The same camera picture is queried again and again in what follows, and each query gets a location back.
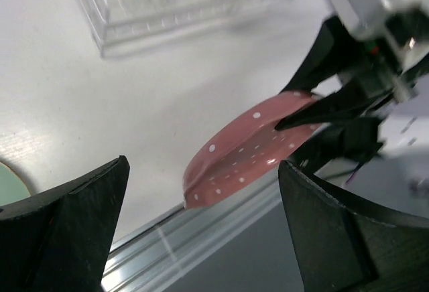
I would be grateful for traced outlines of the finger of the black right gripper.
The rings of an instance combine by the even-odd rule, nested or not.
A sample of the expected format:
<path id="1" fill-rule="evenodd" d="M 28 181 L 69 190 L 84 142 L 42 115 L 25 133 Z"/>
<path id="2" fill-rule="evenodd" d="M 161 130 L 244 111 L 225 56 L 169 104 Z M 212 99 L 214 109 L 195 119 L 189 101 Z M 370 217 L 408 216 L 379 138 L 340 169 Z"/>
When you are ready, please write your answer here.
<path id="1" fill-rule="evenodd" d="M 337 75 L 343 86 L 351 83 L 359 94 L 369 94 L 364 81 L 368 77 L 371 46 L 371 42 L 352 37 L 338 16 L 327 17 L 307 56 L 282 92 L 310 92 Z"/>
<path id="2" fill-rule="evenodd" d="M 275 130 L 283 131 L 307 124 L 351 120 L 362 115 L 373 105 L 389 100 L 391 96 L 391 89 L 365 86 L 353 80 L 340 90 L 284 117 L 275 126 Z"/>

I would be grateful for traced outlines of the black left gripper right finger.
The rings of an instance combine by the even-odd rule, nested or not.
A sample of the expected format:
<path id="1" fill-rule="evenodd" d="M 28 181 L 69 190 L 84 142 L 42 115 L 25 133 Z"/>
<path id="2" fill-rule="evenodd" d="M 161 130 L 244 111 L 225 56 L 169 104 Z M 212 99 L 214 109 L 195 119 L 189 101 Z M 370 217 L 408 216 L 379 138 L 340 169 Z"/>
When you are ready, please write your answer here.
<path id="1" fill-rule="evenodd" d="M 289 161 L 282 202 L 305 291 L 427 291 L 428 219 L 376 204 Z"/>

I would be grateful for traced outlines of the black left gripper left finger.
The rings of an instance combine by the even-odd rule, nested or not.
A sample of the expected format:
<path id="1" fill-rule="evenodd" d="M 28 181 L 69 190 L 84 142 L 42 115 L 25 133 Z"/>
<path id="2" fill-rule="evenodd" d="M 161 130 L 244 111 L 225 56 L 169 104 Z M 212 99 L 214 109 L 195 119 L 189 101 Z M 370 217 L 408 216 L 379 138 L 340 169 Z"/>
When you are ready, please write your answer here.
<path id="1" fill-rule="evenodd" d="M 129 178 L 126 156 L 1 206 L 2 291 L 102 291 Z"/>

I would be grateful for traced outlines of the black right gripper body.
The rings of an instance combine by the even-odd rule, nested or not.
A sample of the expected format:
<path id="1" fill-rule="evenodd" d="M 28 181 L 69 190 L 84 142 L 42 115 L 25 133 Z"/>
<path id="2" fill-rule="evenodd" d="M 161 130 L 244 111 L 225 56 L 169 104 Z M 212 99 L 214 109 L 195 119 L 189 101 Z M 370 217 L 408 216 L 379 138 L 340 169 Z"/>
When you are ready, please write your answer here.
<path id="1" fill-rule="evenodd" d="M 428 75 L 428 15 L 411 10 L 389 16 L 375 37 L 358 43 L 359 52 L 339 74 L 343 84 L 353 81 L 370 98 L 406 102 L 417 95 L 417 81 Z"/>

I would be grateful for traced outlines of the green ceramic plate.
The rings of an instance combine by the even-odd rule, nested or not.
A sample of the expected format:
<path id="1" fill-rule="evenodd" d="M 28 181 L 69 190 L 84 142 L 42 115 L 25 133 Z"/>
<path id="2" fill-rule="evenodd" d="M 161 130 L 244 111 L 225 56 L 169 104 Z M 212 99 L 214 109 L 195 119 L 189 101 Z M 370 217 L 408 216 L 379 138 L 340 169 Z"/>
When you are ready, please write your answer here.
<path id="1" fill-rule="evenodd" d="M 26 183 L 8 166 L 1 162 L 0 204 L 5 206 L 32 196 Z"/>

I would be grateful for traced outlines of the pink dotted plate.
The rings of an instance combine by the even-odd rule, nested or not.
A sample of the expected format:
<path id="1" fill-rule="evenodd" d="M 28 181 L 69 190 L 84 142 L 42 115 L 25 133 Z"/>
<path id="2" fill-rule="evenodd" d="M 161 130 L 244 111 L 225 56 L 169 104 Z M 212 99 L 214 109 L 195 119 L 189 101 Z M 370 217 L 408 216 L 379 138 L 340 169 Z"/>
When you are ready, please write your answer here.
<path id="1" fill-rule="evenodd" d="M 303 91 L 284 92 L 255 105 L 222 128 L 185 169 L 185 208 L 216 204 L 276 168 L 319 126 L 310 123 L 283 131 L 277 131 L 275 126 L 318 99 Z"/>

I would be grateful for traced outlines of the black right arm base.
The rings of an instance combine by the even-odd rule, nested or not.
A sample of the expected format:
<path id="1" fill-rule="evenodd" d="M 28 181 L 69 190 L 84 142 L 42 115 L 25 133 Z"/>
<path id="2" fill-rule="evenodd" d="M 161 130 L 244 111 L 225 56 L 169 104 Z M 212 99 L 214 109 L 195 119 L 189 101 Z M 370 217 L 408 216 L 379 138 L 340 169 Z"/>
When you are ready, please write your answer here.
<path id="1" fill-rule="evenodd" d="M 346 159 L 362 167 L 374 157 L 384 142 L 379 140 L 379 117 L 359 117 L 327 126 L 301 145 L 289 158 L 305 172 L 315 173 L 330 161 Z"/>

